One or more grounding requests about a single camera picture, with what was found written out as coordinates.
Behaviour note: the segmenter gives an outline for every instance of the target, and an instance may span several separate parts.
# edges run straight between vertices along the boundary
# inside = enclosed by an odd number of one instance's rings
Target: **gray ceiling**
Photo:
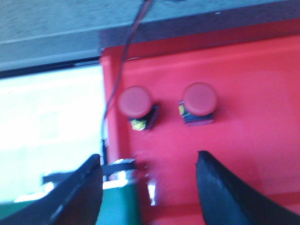
[[[0,71],[99,56],[103,47],[103,44],[100,46],[99,31],[116,31],[116,28],[128,26],[141,2],[142,0],[1,0]],[[185,18],[184,23],[188,23],[189,18],[196,20],[197,15],[217,15],[215,12],[255,5],[267,6],[272,2],[299,4],[299,0],[153,0],[143,23],[179,23],[179,18]],[[299,9],[291,8],[291,5],[280,13],[284,16],[278,20],[297,18],[300,14]],[[199,31],[205,30],[199,28],[193,32]],[[118,41],[123,37],[123,33],[119,34]]]

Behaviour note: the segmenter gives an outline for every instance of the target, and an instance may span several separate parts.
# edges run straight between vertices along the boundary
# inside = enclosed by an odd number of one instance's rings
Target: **red surface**
[[[111,48],[102,57],[108,93],[120,53]],[[148,132],[131,130],[115,104],[109,111],[110,160],[134,157],[139,163],[145,224],[204,224],[195,178],[199,150],[210,151],[252,187],[300,214],[299,62],[300,35],[295,35],[126,63],[119,94],[141,85],[161,104]],[[187,127],[178,102],[195,82],[216,89],[218,107],[214,123]],[[146,183],[156,186],[155,206]]]
[[[122,92],[119,98],[119,109],[130,118],[140,118],[148,114],[153,101],[147,89],[131,86]]]
[[[193,83],[183,93],[183,104],[186,109],[197,116],[205,116],[215,111],[217,94],[213,87],[206,83]]]

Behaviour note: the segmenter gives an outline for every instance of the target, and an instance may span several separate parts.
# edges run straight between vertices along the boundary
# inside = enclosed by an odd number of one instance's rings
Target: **round red button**
[[[183,105],[193,115],[206,116],[215,111],[218,97],[210,85],[202,82],[189,85],[183,92]]]
[[[152,109],[153,101],[147,89],[141,86],[131,86],[125,89],[119,98],[119,109],[130,118],[140,118]]]

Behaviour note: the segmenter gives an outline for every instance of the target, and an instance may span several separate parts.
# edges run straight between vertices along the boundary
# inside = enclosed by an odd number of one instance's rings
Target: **cable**
[[[119,84],[121,82],[121,78],[122,78],[122,73],[123,73],[123,69],[124,69],[124,63],[127,60],[127,54],[128,54],[128,50],[131,44],[131,41],[135,35],[135,32],[138,28],[138,26],[140,25],[141,20],[144,18],[144,16],[146,15],[149,6],[151,4],[152,0],[144,0],[143,3],[140,5],[139,11],[135,17],[135,20],[133,22],[133,24],[131,25],[131,28],[129,29],[128,35],[127,35],[127,39],[125,41],[125,46],[124,46],[124,51],[122,53],[122,57],[121,57],[121,64],[120,64],[120,68],[118,71],[118,75],[117,75],[117,79],[116,82],[114,84],[112,93],[110,95],[110,97],[108,98],[105,110],[104,110],[104,114],[103,114],[103,118],[101,121],[101,127],[100,127],[100,132],[101,132],[101,145],[102,145],[102,154],[103,154],[103,164],[106,165],[107,164],[107,149],[106,149],[106,144],[105,144],[105,140],[104,140],[104,123],[105,123],[105,119],[107,117],[107,113],[109,110],[109,107],[113,101],[114,96],[116,95],[117,89],[119,87]]]

